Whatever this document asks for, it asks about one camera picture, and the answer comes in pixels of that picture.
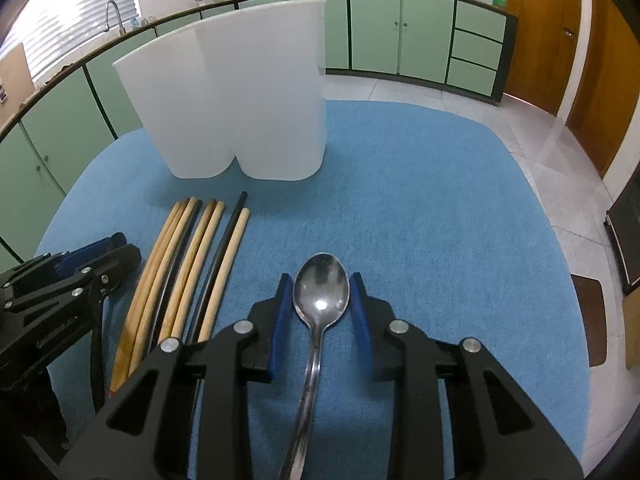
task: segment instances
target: green cabinet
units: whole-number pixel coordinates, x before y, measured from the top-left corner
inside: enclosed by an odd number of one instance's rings
[[[18,264],[18,260],[16,260],[9,251],[7,251],[2,245],[0,245],[0,274],[5,272],[6,270],[15,267]]]
[[[156,37],[153,30],[140,32],[93,58],[86,64],[95,91],[118,136],[142,128],[138,114],[127,97],[113,62]]]
[[[495,70],[451,58],[447,84],[490,96],[494,80]]]
[[[231,10],[236,10],[236,8],[233,5],[223,5],[221,7],[214,7],[213,9],[201,10],[200,13],[202,15],[202,19],[204,20],[205,18],[224,14],[225,12],[230,12]]]
[[[273,4],[275,2],[284,2],[286,0],[245,0],[244,2],[240,2],[238,7],[241,9],[246,9],[247,7],[253,7],[256,5],[262,4]]]
[[[327,68],[349,68],[347,0],[324,4],[324,52]]]
[[[471,61],[493,70],[498,70],[502,44],[475,34],[457,30],[453,37],[451,55],[458,59]]]
[[[33,256],[64,197],[20,124],[14,126],[0,143],[0,235],[22,259]]]
[[[506,23],[507,17],[504,14],[466,2],[458,2],[456,28],[469,30],[502,42]]]
[[[398,72],[400,0],[351,0],[351,66]]]
[[[156,32],[158,36],[162,36],[172,30],[175,30],[180,27],[184,27],[185,25],[189,25],[190,23],[197,22],[200,19],[200,12],[192,12],[191,14],[187,14],[186,16],[182,16],[181,18],[175,18],[166,23],[161,23],[160,25],[156,25]]]
[[[453,0],[402,0],[400,73],[444,83]]]
[[[89,162],[113,142],[82,70],[71,73],[44,95],[25,114],[22,124],[65,192]]]

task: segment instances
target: blue rug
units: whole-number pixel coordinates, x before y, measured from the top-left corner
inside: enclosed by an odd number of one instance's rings
[[[146,258],[175,201],[224,200],[224,226],[245,189],[252,216],[217,330],[271,297],[281,272],[295,276],[309,256],[331,252],[429,336],[482,340],[581,457],[589,369],[580,309],[554,232],[500,140],[481,124],[407,104],[328,102],[327,114],[324,163],[302,182],[252,180],[235,162],[212,179],[179,180],[143,130],[127,134],[85,170],[38,252],[123,231]],[[131,280],[106,308],[107,377],[133,288]],[[275,478],[286,452],[307,349],[294,317],[286,368],[275,384],[250,385],[257,480]],[[385,478],[393,386],[361,383],[357,367],[345,316],[325,340],[309,479]],[[92,414],[88,336],[50,369],[76,438]]]

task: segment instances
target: spoon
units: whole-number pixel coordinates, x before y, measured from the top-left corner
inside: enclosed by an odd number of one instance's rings
[[[278,480],[300,480],[302,477],[320,381],[322,337],[324,331],[344,314],[349,303],[349,291],[347,273],[332,254],[312,256],[296,276],[293,306],[298,317],[309,327],[311,345],[294,432]]]

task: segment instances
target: spoon bowl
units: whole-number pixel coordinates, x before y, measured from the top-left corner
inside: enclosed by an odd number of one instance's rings
[[[312,256],[300,269],[293,288],[298,316],[313,330],[326,330],[344,314],[349,303],[349,279],[332,254]]]

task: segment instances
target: window blind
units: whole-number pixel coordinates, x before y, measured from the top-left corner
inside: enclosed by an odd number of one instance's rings
[[[104,30],[104,7],[109,0],[29,0],[7,35],[0,57],[16,44],[24,45],[32,77],[75,47]],[[114,0],[122,21],[138,14],[135,0]],[[117,27],[113,6],[109,24]]]

